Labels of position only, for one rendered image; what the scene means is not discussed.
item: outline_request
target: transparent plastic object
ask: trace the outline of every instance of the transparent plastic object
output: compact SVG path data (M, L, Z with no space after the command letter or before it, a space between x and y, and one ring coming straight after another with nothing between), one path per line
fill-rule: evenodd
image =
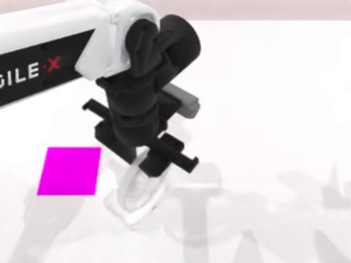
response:
M118 188L104 199L108 211L127 226L135 226L146 219L162 201L169 189L166 180L169 168L159 178L149 178L139 164L147 157L141 154L118 182Z

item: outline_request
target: red letter x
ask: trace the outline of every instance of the red letter x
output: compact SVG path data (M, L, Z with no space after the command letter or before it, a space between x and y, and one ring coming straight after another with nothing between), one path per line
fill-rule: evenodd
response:
M52 59L48 59L48 62L50 63L50 67L48 69L48 72L52 72L54 69L55 70L59 70L60 67L58 65L60 60L60 56L55 57L53 60Z

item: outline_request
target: pink square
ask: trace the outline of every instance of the pink square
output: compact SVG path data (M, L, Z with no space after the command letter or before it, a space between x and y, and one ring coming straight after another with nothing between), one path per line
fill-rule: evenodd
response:
M37 195L95 195L101 148L49 148Z

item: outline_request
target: magenta mat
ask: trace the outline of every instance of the magenta mat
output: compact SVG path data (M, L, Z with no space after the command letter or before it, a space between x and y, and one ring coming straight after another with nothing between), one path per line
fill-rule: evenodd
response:
M37 194L95 195L101 148L48 149Z

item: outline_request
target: white table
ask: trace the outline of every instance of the white table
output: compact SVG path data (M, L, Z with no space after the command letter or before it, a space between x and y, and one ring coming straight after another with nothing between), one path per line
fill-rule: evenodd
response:
M1 263L351 261L351 23L193 24L202 55L174 83L202 109L169 130L201 160L170 179L193 187L132 232L102 205L127 169L104 150L96 196L38 199L47 147L99 146L81 106L104 93L80 79L2 108Z

